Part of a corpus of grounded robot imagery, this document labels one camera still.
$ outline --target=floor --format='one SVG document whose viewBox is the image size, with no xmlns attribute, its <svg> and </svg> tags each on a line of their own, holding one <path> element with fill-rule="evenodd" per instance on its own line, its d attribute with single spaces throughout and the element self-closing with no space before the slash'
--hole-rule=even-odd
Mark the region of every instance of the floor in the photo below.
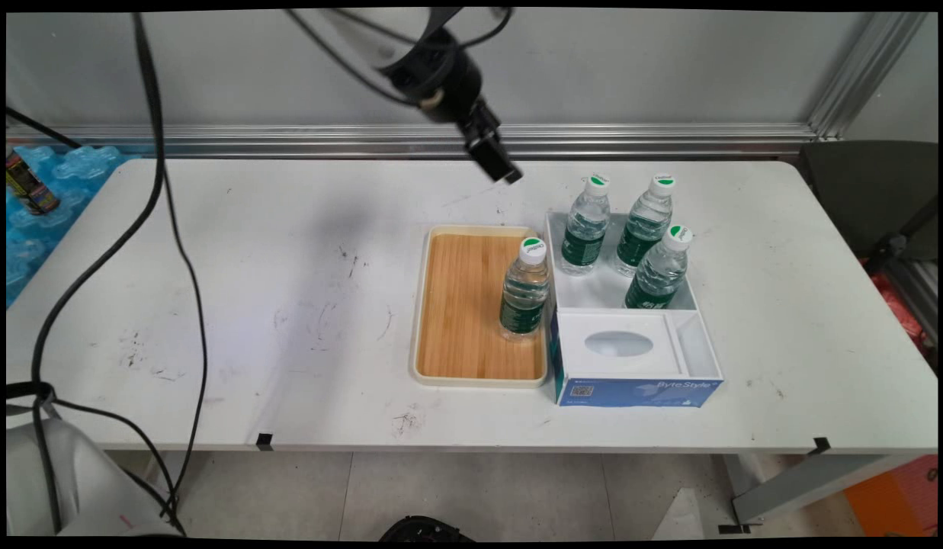
<svg viewBox="0 0 943 549">
<path fill-rule="evenodd" d="M 110 452 L 144 471 L 146 452 Z M 767 456 L 764 471 L 785 466 Z M 733 524 L 721 458 L 709 455 L 198 452 L 181 493 L 193 538 L 374 541 L 429 515 L 476 541 L 651 539 L 680 489 L 705 538 L 862 535 L 843 493 L 750 535 Z"/>
</svg>

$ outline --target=can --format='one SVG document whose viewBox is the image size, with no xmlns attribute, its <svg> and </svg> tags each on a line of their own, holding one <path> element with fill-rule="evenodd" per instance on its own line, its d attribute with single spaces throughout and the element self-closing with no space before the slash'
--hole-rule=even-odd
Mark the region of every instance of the can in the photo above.
<svg viewBox="0 0 943 549">
<path fill-rule="evenodd" d="M 7 186 L 32 215 L 44 215 L 61 203 L 16 152 L 7 157 Z"/>
</svg>

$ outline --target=white wall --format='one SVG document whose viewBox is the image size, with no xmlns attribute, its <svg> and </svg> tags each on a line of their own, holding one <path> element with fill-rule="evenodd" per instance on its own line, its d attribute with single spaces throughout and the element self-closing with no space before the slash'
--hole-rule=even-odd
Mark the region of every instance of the white wall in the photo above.
<svg viewBox="0 0 943 549">
<path fill-rule="evenodd" d="M 169 124 L 425 122 L 346 76 L 280 11 L 144 18 Z M 803 122 L 862 22 L 859 13 L 521 8 L 471 55 L 506 123 Z M 467 8 L 450 28 L 467 39 L 494 24 L 485 8 Z M 147 123 L 130 16 L 8 14 L 5 94 L 50 124 Z"/>
<path fill-rule="evenodd" d="M 844 134 L 938 143 L 938 14 L 929 14 Z"/>
</svg>

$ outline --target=bottle label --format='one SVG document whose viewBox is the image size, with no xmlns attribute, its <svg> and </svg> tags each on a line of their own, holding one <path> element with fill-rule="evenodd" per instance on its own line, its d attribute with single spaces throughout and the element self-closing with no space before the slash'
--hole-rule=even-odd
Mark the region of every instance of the bottle label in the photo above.
<svg viewBox="0 0 943 549">
<path fill-rule="evenodd" d="M 600 255 L 603 237 L 601 234 L 599 239 L 583 240 L 566 229 L 566 238 L 563 240 L 563 259 L 580 267 L 593 263 Z"/>
<path fill-rule="evenodd" d="M 630 288 L 627 289 L 624 305 L 627 305 L 628 309 L 666 309 L 667 303 L 671 303 L 671 298 L 675 293 L 677 291 L 664 295 L 649 294 L 641 289 L 637 284 L 637 279 L 634 278 L 634 281 L 630 283 Z"/>
<path fill-rule="evenodd" d="M 621 243 L 617 244 L 617 257 L 621 258 L 622 262 L 631 265 L 631 267 L 637 267 L 641 263 L 641 260 L 644 259 L 644 254 L 659 241 L 660 239 L 638 239 L 638 237 L 634 236 L 634 233 L 625 226 L 624 235 L 621 236 Z"/>
<path fill-rule="evenodd" d="M 7 186 L 33 215 L 43 215 L 59 205 L 59 199 L 15 152 L 7 159 Z"/>
<path fill-rule="evenodd" d="M 529 333 L 538 327 L 542 320 L 542 305 L 534 309 L 518 309 L 505 301 L 502 295 L 502 312 L 499 321 L 512 333 Z"/>
</svg>

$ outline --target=white tissue box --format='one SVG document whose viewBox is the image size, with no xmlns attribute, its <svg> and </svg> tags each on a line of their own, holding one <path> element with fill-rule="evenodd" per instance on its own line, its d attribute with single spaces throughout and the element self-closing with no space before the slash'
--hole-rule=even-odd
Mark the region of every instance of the white tissue box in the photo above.
<svg viewBox="0 0 943 549">
<path fill-rule="evenodd" d="M 611 265 L 626 214 L 611 215 L 600 257 L 583 277 L 562 272 L 566 214 L 549 213 L 552 289 L 548 357 L 559 406 L 700 407 L 722 384 L 688 277 L 663 310 L 627 309 L 630 278 Z"/>
</svg>

